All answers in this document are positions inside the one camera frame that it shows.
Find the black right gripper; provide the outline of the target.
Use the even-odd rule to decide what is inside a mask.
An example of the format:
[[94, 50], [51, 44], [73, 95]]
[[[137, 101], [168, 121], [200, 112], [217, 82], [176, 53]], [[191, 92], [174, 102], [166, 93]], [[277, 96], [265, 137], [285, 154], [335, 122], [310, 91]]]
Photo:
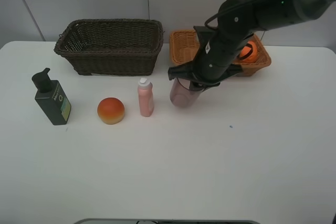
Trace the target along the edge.
[[242, 73], [239, 65], [233, 64], [236, 51], [226, 51], [222, 46], [206, 46], [197, 51], [192, 61], [168, 69], [170, 80], [181, 78], [191, 81], [189, 90], [203, 92], [232, 76]]

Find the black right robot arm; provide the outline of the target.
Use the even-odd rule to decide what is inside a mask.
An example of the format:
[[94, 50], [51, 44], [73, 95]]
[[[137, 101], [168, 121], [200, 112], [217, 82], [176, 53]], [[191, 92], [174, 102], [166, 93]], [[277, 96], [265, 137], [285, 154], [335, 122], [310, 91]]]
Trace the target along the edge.
[[226, 0], [204, 26], [213, 31], [190, 62], [170, 67], [170, 80], [190, 82], [192, 91], [217, 87], [241, 73], [233, 62], [256, 31], [268, 31], [320, 18], [335, 0]]

